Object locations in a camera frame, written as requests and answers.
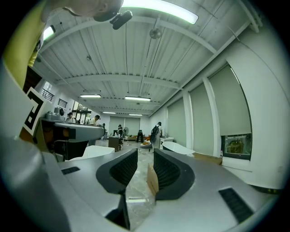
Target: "cardboard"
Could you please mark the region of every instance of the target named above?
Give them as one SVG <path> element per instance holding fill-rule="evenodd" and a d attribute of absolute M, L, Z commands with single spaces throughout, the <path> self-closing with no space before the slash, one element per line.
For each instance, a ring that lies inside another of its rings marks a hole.
<path fill-rule="evenodd" d="M 158 186 L 157 174 L 154 171 L 153 164 L 148 164 L 147 184 L 152 194 L 155 196 L 156 193 L 159 192 L 159 186 Z"/>
<path fill-rule="evenodd" d="M 211 162 L 217 165 L 222 165 L 222 157 L 214 157 L 211 155 L 204 155 L 197 152 L 195 152 L 193 155 L 195 159 Z"/>

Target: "white ceiling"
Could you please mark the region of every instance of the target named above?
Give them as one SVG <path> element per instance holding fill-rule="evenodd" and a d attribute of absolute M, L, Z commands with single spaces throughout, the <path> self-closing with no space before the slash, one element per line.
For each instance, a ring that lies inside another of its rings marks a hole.
<path fill-rule="evenodd" d="M 197 14 L 197 23 L 153 10 L 130 9 L 133 19 L 113 30 L 108 22 L 58 10 L 47 24 L 56 33 L 45 41 L 38 56 L 41 62 L 36 61 L 33 69 L 75 100 L 81 94 L 101 94 L 101 99 L 86 100 L 91 109 L 151 115 L 225 48 L 232 31 L 240 33 L 250 22 L 236 0 L 169 2 Z M 149 32 L 158 16 L 163 35 L 154 40 Z M 151 102 L 137 105 L 124 100 L 128 95 L 150 97 Z"/>

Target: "window blind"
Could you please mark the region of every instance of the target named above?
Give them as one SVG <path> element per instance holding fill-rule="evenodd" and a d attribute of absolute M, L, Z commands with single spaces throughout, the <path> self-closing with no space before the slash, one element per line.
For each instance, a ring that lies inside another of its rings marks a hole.
<path fill-rule="evenodd" d="M 173 137 L 176 143 L 186 147 L 186 124 L 182 98 L 168 107 L 167 135 Z"/>
<path fill-rule="evenodd" d="M 221 135 L 251 133 L 247 103 L 231 68 L 226 66 L 209 81 L 217 103 Z"/>
<path fill-rule="evenodd" d="M 193 150 L 213 155 L 213 117 L 204 84 L 190 93 L 193 110 Z"/>

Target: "ceiling light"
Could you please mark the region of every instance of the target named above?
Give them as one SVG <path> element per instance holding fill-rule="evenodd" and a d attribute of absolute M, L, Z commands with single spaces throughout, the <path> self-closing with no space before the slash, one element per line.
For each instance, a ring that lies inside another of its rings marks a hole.
<path fill-rule="evenodd" d="M 43 32 L 43 40 L 46 40 L 49 36 L 51 36 L 52 34 L 55 33 L 55 29 L 54 26 L 50 26 L 48 28 L 46 28 Z"/>
<path fill-rule="evenodd" d="M 101 98 L 100 94 L 88 94 L 88 95 L 81 95 L 80 97 L 83 98 Z"/>
<path fill-rule="evenodd" d="M 198 16 L 189 10 L 162 0 L 124 0 L 122 7 L 138 7 L 158 10 L 184 19 L 191 24 L 195 24 L 198 20 Z"/>
<path fill-rule="evenodd" d="M 145 97 L 129 97 L 129 96 L 126 96 L 125 99 L 126 100 L 139 100 L 139 101 L 146 101 L 146 102 L 151 101 L 150 98 L 145 98 Z"/>

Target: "ceiling beam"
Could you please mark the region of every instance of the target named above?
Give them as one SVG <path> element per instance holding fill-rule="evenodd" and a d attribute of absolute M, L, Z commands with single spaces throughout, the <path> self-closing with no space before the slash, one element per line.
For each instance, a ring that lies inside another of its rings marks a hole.
<path fill-rule="evenodd" d="M 86 101 L 89 104 L 97 104 L 99 103 L 140 103 L 141 105 L 152 105 L 152 106 L 160 106 L 161 103 L 154 102 L 154 101 L 134 101 L 134 100 L 125 100 L 125 99 L 113 99 L 113 98 L 97 98 L 97 99 L 89 99 L 87 98 Z"/>
<path fill-rule="evenodd" d="M 149 17 L 142 17 L 142 16 L 134 16 L 128 23 L 130 23 L 130 22 L 142 22 L 142 23 L 155 24 L 156 19 L 149 18 Z M 109 21 L 107 21 L 107 22 L 97 22 L 97 21 L 91 20 L 91 21 L 88 21 L 88 22 L 84 22 L 82 24 L 78 24 L 78 25 L 70 28 L 69 30 L 61 33 L 60 35 L 56 36 L 55 38 L 53 38 L 52 40 L 50 40 L 46 44 L 44 44 L 39 52 L 43 53 L 46 49 L 48 49 L 50 46 L 52 46 L 57 41 L 63 39 L 64 37 L 76 32 L 76 31 L 82 30 L 82 29 L 87 28 L 87 27 L 92 27 L 92 26 L 96 26 L 96 25 L 99 25 L 99 24 L 104 24 L 104 23 L 109 23 Z M 212 45 L 210 45 L 208 42 L 206 42 L 203 38 L 201 38 L 197 34 L 191 32 L 191 31 L 188 31 L 187 29 L 184 29 L 184 28 L 182 28 L 182 27 L 180 27 L 178 25 L 175 25 L 175 24 L 172 24 L 172 23 L 169 23 L 169 22 L 165 22 L 165 21 L 162 21 L 162 20 L 159 21 L 159 25 L 163 26 L 163 27 L 166 27 L 166 28 L 169 28 L 171 30 L 177 31 L 177 32 L 182 33 L 184 35 L 187 35 L 188 37 L 192 38 L 196 42 L 198 42 L 201 45 L 203 45 L 204 47 L 206 47 L 212 53 L 216 53 L 216 49 L 213 48 Z"/>
<path fill-rule="evenodd" d="M 253 17 L 253 15 L 251 14 L 251 12 L 249 11 L 249 9 L 247 8 L 247 6 L 245 5 L 245 3 L 242 2 L 242 0 L 238 0 L 238 3 L 240 4 L 241 8 L 245 11 L 246 15 L 248 16 L 249 20 L 251 21 L 253 30 L 258 33 L 259 32 L 259 27 Z"/>
<path fill-rule="evenodd" d="M 67 83 L 77 83 L 77 82 L 87 82 L 87 81 L 96 81 L 96 82 L 103 82 L 103 81 L 119 81 L 119 82 L 135 82 L 140 83 L 142 77 L 141 76 L 133 76 L 133 75 L 120 75 L 120 74 L 101 74 L 101 75 L 87 75 L 87 76 L 80 76 L 80 77 L 72 77 L 67 78 L 65 81 Z M 57 85 L 64 85 L 67 84 L 63 80 L 57 81 L 55 84 Z M 173 89 L 180 89 L 178 83 L 165 81 L 161 79 L 151 78 L 151 77 L 144 77 L 143 83 L 152 84 L 152 85 L 159 85 L 165 86 Z"/>
<path fill-rule="evenodd" d="M 211 63 L 228 45 L 230 45 L 232 43 L 232 41 L 234 41 L 237 36 L 239 36 L 248 26 L 249 26 L 250 22 L 246 22 L 244 23 L 244 25 L 242 27 L 239 28 L 239 30 L 236 32 L 235 35 L 233 35 L 218 51 L 217 53 L 215 53 L 213 56 L 211 56 L 210 59 L 208 59 L 204 65 L 202 65 L 198 71 L 196 71 L 190 78 L 187 79 L 187 81 L 185 81 L 181 87 L 182 88 L 186 88 L 186 85 L 194 78 L 196 77 L 209 63 Z M 155 114 L 162 106 L 166 105 L 167 102 L 173 98 L 175 96 L 175 94 L 177 94 L 179 92 L 179 90 L 176 90 L 166 101 L 164 101 L 164 103 L 161 104 L 160 107 L 158 107 L 156 110 L 154 110 L 154 112 L 150 115 L 152 116 L 153 114 Z"/>

